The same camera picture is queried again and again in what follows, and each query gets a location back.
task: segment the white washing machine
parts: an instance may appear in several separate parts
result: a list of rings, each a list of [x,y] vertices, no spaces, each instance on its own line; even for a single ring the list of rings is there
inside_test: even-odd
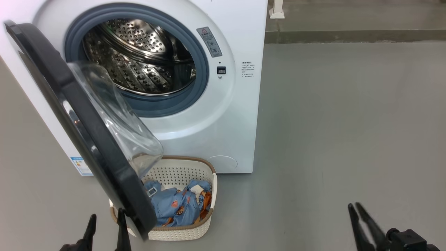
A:
[[[206,159],[218,173],[251,173],[266,12],[266,0],[6,1],[0,55],[81,175],[91,172],[79,142],[36,84],[64,76],[51,79],[24,63],[45,61],[48,45],[64,62],[104,66],[165,155]],[[138,60],[146,61],[132,65]]]

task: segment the washing machine door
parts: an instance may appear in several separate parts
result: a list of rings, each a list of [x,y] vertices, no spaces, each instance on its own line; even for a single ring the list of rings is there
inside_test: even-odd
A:
[[[100,66],[68,65],[32,24],[9,21],[5,25],[24,64],[95,178],[114,205],[125,210],[133,232],[147,239],[157,218],[138,172],[140,167],[147,169],[143,164],[161,158],[161,144],[136,115],[132,116],[128,104],[116,95],[119,92],[107,88],[109,76],[101,73]],[[152,141],[142,140],[144,136],[153,136]],[[138,147],[147,151],[133,156],[131,151]]]

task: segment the warning label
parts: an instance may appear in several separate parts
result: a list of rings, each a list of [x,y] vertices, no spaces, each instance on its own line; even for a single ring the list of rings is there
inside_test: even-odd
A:
[[[203,39],[204,43],[206,44],[206,47],[211,54],[211,57],[215,58],[223,56],[222,52],[220,51],[219,44],[215,40],[215,37],[212,34],[209,27],[198,28],[197,31],[200,34],[201,38]]]
[[[242,78],[252,78],[254,77],[255,64],[251,61],[242,62]]]
[[[93,173],[88,168],[87,164],[83,160],[82,157],[70,157],[71,161],[73,162],[74,166],[77,168],[79,173],[82,176],[91,176]]]

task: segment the white plastic basket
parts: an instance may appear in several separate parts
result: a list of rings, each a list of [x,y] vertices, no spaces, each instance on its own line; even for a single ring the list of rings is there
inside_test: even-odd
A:
[[[217,197],[217,175],[211,163],[193,157],[165,156],[142,179],[143,182],[147,182],[148,180],[160,182],[165,189],[172,187],[183,189],[191,180],[207,180],[211,184],[212,193],[211,209],[209,209],[206,217],[198,224],[190,226],[155,227],[149,232],[150,240],[195,240],[207,232],[211,224],[211,216]],[[117,210],[113,207],[112,201],[110,201],[110,212],[113,220],[117,222]],[[128,228],[128,232],[136,236],[130,228]]]

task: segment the door glass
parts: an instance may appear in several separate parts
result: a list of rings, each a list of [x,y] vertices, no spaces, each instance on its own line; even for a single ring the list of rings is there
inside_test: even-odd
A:
[[[128,162],[142,178],[161,159],[161,143],[130,108],[104,67],[90,62],[68,63],[68,66]]]

